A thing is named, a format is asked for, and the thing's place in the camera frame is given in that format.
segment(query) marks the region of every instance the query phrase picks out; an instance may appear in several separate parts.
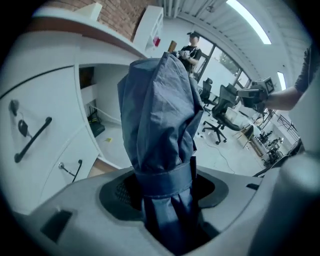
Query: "floor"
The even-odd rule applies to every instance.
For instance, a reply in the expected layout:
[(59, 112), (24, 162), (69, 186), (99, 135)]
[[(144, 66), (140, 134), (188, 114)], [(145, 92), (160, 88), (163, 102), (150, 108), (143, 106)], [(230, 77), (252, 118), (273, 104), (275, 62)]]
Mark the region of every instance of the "floor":
[[(207, 121), (213, 125), (216, 121), (207, 113), (202, 116), (194, 141), (197, 147), (197, 165), (216, 169), (222, 172), (233, 173), (244, 176), (253, 176), (264, 169), (261, 159), (248, 143), (244, 148), (246, 139), (241, 136), (233, 136), (236, 131), (225, 128), (222, 132), (227, 142), (215, 144), (217, 135), (213, 131), (202, 132), (203, 122)], [(123, 145), (122, 129), (118, 124), (105, 122), (105, 131), (96, 137), (96, 141), (104, 155), (104, 158), (119, 168), (131, 166), (131, 162)]]

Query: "person's arm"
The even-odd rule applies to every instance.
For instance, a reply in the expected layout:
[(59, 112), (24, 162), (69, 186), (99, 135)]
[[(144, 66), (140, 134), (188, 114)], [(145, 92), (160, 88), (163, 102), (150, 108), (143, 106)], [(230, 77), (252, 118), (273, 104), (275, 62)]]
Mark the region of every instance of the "person's arm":
[(309, 63), (310, 63), (310, 48), (308, 48), (304, 53), (304, 60), (302, 65), (302, 70), (298, 76), (294, 87), (290, 87), (283, 91), (278, 91), (271, 93), (264, 105), (266, 108), (271, 110), (291, 110), (296, 103), (299, 101), (300, 97), (307, 90), (309, 81)]
[(193, 65), (197, 65), (199, 60), (200, 60), (200, 58), (201, 58), (201, 54), (202, 54), (201, 50), (198, 49), (196, 51), (195, 56), (193, 58), (191, 58), (191, 57), (187, 58), (187, 61), (190, 62)]
[(264, 106), (271, 110), (288, 111), (296, 105), (302, 94), (296, 87), (277, 91), (269, 95), (268, 99), (264, 102)]

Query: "white wall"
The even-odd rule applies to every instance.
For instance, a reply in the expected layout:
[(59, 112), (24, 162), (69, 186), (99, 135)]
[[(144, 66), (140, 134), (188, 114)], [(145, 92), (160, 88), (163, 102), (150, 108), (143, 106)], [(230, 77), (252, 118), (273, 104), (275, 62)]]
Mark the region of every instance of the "white wall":
[(175, 50), (179, 51), (182, 47), (189, 44), (189, 36), (187, 33), (193, 31), (194, 25), (182, 19), (164, 18), (161, 41), (158, 47), (151, 53), (153, 58), (161, 58), (164, 52), (168, 51), (171, 41), (176, 42)]
[(97, 83), (96, 107), (105, 114), (100, 113), (102, 120), (121, 124), (118, 98), (118, 83), (128, 74), (129, 66), (104, 64), (94, 69), (94, 80)]

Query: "white shelf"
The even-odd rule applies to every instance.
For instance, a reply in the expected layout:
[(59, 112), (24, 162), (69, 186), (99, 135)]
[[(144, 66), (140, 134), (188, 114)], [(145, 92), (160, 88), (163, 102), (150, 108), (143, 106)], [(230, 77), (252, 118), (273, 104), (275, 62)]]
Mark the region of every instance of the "white shelf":
[(164, 9), (149, 5), (136, 30), (133, 43), (141, 51), (150, 52), (155, 48), (154, 38), (160, 37), (163, 27)]

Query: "white ceiling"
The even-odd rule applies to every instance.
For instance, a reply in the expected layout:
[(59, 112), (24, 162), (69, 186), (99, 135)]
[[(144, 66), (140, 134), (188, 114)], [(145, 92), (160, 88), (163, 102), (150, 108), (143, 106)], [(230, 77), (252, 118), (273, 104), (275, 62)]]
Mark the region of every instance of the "white ceiling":
[(241, 59), (252, 79), (271, 77), (280, 90), (277, 72), (284, 73), (287, 87), (300, 74), (304, 51), (311, 40), (295, 14), (281, 0), (238, 0), (260, 23), (271, 40), (263, 44), (253, 28), (226, 0), (175, 0), (177, 17), (205, 29), (223, 42), (218, 45), (234, 59)]

